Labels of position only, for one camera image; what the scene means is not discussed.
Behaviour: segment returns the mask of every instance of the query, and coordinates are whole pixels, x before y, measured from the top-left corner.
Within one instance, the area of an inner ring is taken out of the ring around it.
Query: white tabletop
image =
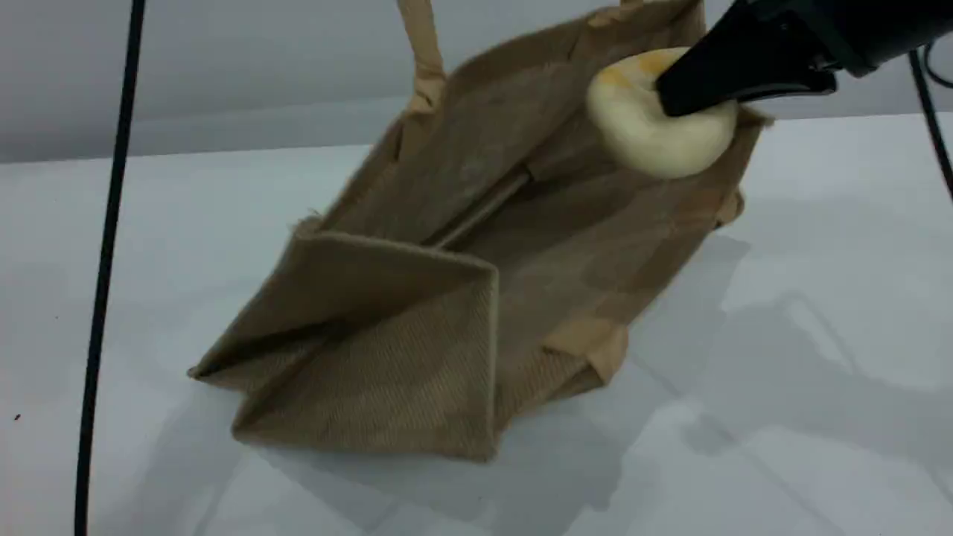
[[[130,161],[91,534],[953,532],[953,205],[921,117],[768,131],[746,214],[612,385],[519,421],[489,465],[249,447],[236,395],[185,376],[366,151]],[[108,169],[0,166],[4,536],[71,530]]]

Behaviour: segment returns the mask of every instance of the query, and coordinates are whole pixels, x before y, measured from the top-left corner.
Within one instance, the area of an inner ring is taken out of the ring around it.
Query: burlap bag
[[[696,42],[698,0],[599,10],[449,77],[429,3],[399,6],[407,110],[190,374],[248,393],[240,440],[487,460],[515,416],[612,379],[627,325],[740,212],[763,121],[742,113],[728,152],[680,180],[602,149],[590,80]]]

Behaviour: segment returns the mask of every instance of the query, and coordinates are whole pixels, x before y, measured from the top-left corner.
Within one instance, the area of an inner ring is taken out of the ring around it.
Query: bag handle
[[[433,113],[447,81],[436,40],[434,10],[430,0],[397,0],[397,6],[414,52],[414,96],[407,112]]]

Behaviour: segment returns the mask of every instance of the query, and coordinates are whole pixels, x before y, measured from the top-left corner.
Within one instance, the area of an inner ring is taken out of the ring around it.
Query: round pastry
[[[714,164],[731,144],[737,102],[684,117],[669,117],[661,107],[655,81],[687,50],[630,56],[593,79],[586,95],[589,115],[620,164],[657,178],[681,178]]]

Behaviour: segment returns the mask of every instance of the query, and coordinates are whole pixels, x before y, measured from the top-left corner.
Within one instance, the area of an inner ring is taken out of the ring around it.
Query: black wire
[[[946,189],[953,198],[953,166],[950,165],[949,152],[946,150],[946,144],[943,142],[943,132],[940,130],[940,122],[937,119],[937,109],[933,105],[933,97],[930,95],[929,83],[926,81],[926,75],[923,73],[924,60],[920,57],[919,51],[911,51],[907,57],[910,59],[910,69],[913,71],[913,80],[917,83],[917,94],[920,96],[920,105],[923,107],[923,116],[926,118],[926,127],[930,131],[930,140],[933,142],[933,150],[937,154],[937,161],[940,162],[940,169],[943,171],[943,180],[946,181]]]
[[[933,46],[937,42],[933,41],[926,46],[926,49],[923,50],[923,67],[926,69],[926,75],[930,77],[934,82],[940,84],[941,86],[947,88],[948,90],[953,90],[953,81],[950,81],[948,78],[940,76],[933,69],[933,62],[930,61],[930,58],[933,57]]]
[[[106,308],[110,296],[112,252],[115,249],[116,226],[119,223],[119,203],[122,199],[126,156],[132,129],[132,108],[135,102],[135,80],[139,70],[139,46],[142,41],[142,20],[146,0],[132,0],[129,19],[129,37],[126,43],[126,68],[123,73],[122,99],[119,105],[119,124],[112,151],[110,190],[106,201],[106,219],[103,241],[99,252],[99,274],[96,278],[96,297],[92,307],[90,353],[86,361],[86,383],[83,389],[83,407],[79,424],[79,456],[76,462],[76,501],[73,511],[73,533],[85,536],[90,508],[90,461],[92,458],[92,426],[96,418],[96,391],[99,385],[99,364],[103,354],[103,333],[106,329]]]

